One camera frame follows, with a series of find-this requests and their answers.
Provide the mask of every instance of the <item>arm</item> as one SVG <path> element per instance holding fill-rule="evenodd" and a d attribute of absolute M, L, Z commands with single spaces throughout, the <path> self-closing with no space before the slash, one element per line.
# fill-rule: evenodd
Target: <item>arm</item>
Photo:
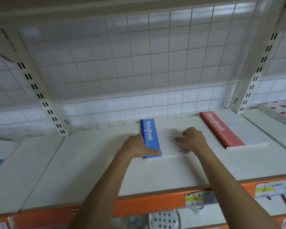
<path fill-rule="evenodd" d="M 131 160 L 159 154 L 160 151 L 145 146 L 140 134 L 130 136 L 88 194 L 67 229 L 110 228 L 116 198 Z"/>
<path fill-rule="evenodd" d="M 280 229 L 208 146 L 201 131 L 190 127 L 175 141 L 198 157 L 230 229 Z"/>

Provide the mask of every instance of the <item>hand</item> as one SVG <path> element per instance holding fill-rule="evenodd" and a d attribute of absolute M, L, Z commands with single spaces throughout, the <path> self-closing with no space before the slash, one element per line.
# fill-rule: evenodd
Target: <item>hand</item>
<path fill-rule="evenodd" d="M 183 148 L 193 151 L 196 155 L 201 151 L 201 149 L 210 148 L 202 132 L 198 131 L 194 127 L 187 128 L 182 132 L 182 135 L 183 136 L 175 137 L 175 141 Z"/>
<path fill-rule="evenodd" d="M 146 147 L 144 144 L 144 138 L 141 134 L 130 136 L 125 140 L 120 152 L 130 155 L 131 158 L 143 158 L 145 156 L 156 156 L 162 154 L 159 150 Z"/>

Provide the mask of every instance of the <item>white box with red pattern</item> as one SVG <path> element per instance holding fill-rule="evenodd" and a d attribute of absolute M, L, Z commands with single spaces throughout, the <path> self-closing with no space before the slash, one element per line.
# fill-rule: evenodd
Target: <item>white box with red pattern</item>
<path fill-rule="evenodd" d="M 265 102 L 259 110 L 286 124 L 286 100 Z"/>

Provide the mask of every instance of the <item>yellow highlight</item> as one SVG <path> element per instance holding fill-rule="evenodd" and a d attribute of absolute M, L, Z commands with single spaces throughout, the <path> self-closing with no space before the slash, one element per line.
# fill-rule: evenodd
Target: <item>yellow highlight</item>
<path fill-rule="evenodd" d="M 265 188 L 256 188 L 255 189 L 256 193 L 273 192 L 273 191 L 275 191 L 274 187 L 265 187 Z"/>
<path fill-rule="evenodd" d="M 203 200 L 204 200 L 204 196 L 185 197 L 186 202 L 203 201 Z"/>

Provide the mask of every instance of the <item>red spine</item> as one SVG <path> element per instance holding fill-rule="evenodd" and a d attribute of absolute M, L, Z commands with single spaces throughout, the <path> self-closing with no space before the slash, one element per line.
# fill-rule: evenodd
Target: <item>red spine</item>
<path fill-rule="evenodd" d="M 245 145 L 214 112 L 199 114 L 225 148 Z"/>

